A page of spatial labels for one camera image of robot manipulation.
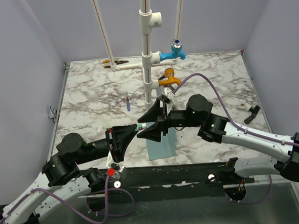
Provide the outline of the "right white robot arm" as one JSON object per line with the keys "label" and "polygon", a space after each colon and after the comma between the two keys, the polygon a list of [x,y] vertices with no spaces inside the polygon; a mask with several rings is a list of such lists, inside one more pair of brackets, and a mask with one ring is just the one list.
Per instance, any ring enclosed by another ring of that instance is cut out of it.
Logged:
{"label": "right white robot arm", "polygon": [[276,135],[238,124],[231,118],[212,113],[213,104],[203,95],[189,98],[185,109],[168,111],[156,100],[154,105],[138,119],[152,125],[137,134],[138,138],[160,142],[170,128],[198,128],[198,136],[210,143],[242,146],[264,154],[261,158],[240,161],[225,170],[225,180],[236,184],[251,175],[281,175],[299,182],[299,132],[292,136]]}

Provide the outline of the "green white glue stick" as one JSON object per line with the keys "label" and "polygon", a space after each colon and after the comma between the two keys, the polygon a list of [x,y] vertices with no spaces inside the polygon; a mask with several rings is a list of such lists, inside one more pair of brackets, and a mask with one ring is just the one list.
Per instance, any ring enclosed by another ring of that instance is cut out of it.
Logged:
{"label": "green white glue stick", "polygon": [[146,123],[138,123],[137,127],[136,127],[136,131],[144,130],[146,128],[147,128],[147,124]]}

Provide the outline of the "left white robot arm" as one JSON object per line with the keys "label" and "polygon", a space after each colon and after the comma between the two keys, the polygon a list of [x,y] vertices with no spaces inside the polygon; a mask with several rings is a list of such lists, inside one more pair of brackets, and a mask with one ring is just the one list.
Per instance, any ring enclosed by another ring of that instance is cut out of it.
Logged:
{"label": "left white robot arm", "polygon": [[104,139],[88,143],[78,133],[67,134],[32,184],[14,202],[0,205],[0,224],[40,224],[61,204],[112,189],[110,181],[126,176],[121,162],[129,143],[146,127],[114,126]]}

